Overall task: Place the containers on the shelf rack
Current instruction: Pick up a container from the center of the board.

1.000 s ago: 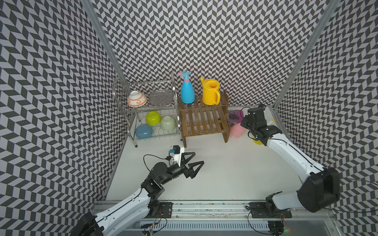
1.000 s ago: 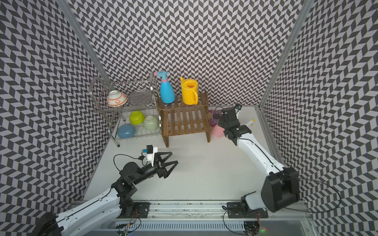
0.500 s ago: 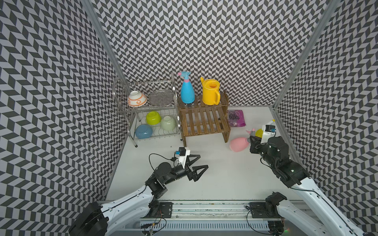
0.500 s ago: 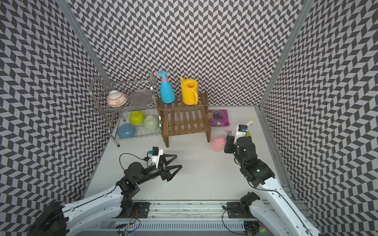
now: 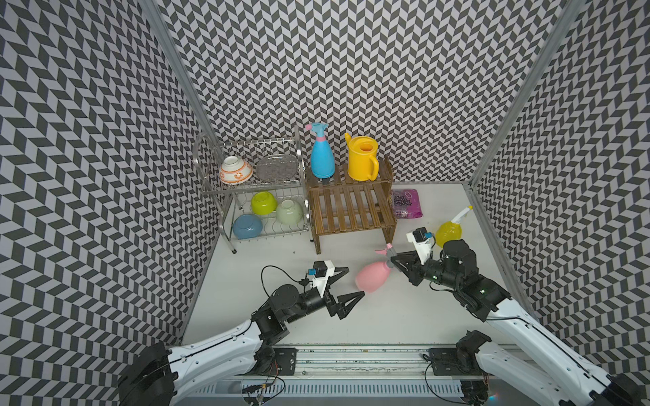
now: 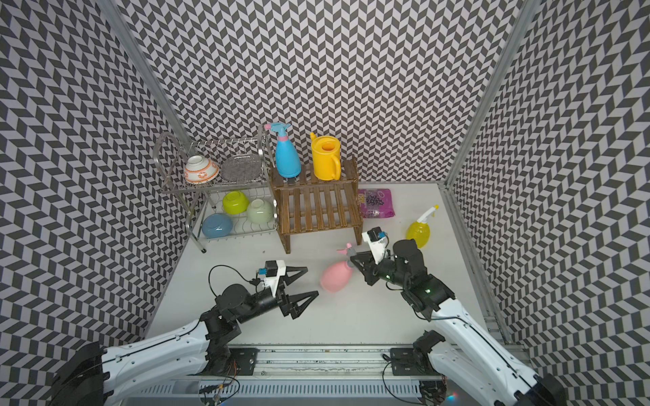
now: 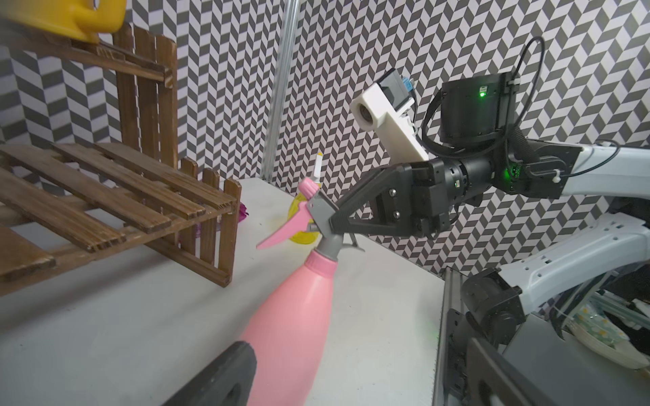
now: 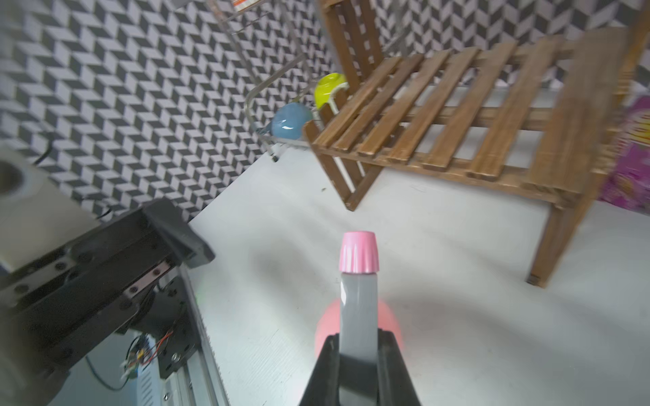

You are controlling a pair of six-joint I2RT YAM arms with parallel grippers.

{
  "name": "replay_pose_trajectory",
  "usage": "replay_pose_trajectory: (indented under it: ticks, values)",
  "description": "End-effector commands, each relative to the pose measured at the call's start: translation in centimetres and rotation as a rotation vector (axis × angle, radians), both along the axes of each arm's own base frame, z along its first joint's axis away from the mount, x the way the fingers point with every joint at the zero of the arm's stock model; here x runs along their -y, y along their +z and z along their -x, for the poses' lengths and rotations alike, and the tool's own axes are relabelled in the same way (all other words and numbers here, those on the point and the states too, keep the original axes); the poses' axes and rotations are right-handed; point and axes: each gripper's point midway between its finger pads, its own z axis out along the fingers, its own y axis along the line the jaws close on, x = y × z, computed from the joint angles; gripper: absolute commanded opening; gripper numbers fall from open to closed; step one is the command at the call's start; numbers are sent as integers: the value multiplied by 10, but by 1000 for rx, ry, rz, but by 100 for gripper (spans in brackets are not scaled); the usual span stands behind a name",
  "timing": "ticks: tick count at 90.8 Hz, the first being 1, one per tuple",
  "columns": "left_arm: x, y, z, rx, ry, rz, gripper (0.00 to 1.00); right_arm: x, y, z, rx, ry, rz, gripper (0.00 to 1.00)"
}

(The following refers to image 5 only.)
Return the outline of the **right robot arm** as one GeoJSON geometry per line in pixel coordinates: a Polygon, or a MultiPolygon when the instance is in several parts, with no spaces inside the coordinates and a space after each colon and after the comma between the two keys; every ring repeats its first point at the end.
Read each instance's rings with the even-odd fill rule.
{"type": "Polygon", "coordinates": [[[433,239],[411,236],[414,250],[398,253],[392,245],[381,250],[387,270],[401,271],[409,282],[438,284],[472,316],[510,337],[532,360],[529,365],[479,331],[456,344],[460,362],[473,361],[539,405],[640,405],[643,389],[631,377],[613,376],[575,352],[550,333],[511,294],[480,274],[476,253],[465,240],[443,245],[433,257],[433,239]]]}

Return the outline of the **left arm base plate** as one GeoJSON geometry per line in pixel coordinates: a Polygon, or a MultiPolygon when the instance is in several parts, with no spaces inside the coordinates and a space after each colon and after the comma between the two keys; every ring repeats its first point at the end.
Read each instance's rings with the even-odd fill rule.
{"type": "Polygon", "coordinates": [[[257,354],[257,370],[262,375],[293,376],[297,355],[297,348],[262,348],[257,354]]]}

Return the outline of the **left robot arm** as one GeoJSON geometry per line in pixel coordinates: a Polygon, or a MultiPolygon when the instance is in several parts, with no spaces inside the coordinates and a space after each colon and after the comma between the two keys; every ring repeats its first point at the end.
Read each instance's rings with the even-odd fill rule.
{"type": "Polygon", "coordinates": [[[334,297],[331,287],[349,273],[331,261],[315,262],[299,284],[284,284],[269,294],[250,320],[198,343],[169,347],[155,343],[140,352],[118,380],[122,405],[175,405],[223,378],[263,374],[274,363],[274,345],[294,321],[321,309],[345,319],[362,291],[334,297]]]}

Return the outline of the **yellow watering can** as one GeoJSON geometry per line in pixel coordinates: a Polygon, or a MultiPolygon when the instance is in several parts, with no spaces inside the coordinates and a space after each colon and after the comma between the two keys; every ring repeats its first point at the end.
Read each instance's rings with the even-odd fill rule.
{"type": "Polygon", "coordinates": [[[352,137],[345,133],[348,148],[348,175],[355,181],[365,182],[377,179],[377,141],[368,136],[352,137]]]}

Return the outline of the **yellow spray bottle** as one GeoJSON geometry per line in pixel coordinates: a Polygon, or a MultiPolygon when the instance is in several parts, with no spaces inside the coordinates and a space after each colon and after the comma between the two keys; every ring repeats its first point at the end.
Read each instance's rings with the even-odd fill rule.
{"type": "Polygon", "coordinates": [[[472,211],[473,206],[467,206],[456,214],[450,221],[443,223],[435,233],[436,245],[443,248],[443,246],[449,241],[460,240],[462,237],[461,222],[472,211]]]}

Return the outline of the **blue spray bottle pink cap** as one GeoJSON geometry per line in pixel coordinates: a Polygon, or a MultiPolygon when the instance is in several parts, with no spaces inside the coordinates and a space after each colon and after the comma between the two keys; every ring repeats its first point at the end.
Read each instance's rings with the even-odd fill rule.
{"type": "Polygon", "coordinates": [[[313,131],[316,134],[316,141],[311,152],[311,171],[318,179],[329,179],[335,171],[333,150],[325,135],[327,128],[326,123],[309,123],[305,126],[305,130],[313,131]]]}

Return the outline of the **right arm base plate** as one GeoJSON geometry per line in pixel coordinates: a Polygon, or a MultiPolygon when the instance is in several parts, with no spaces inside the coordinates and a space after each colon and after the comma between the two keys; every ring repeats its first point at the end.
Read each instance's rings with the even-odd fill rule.
{"type": "Polygon", "coordinates": [[[479,377],[482,370],[474,355],[458,348],[430,348],[428,358],[435,376],[479,377]]]}

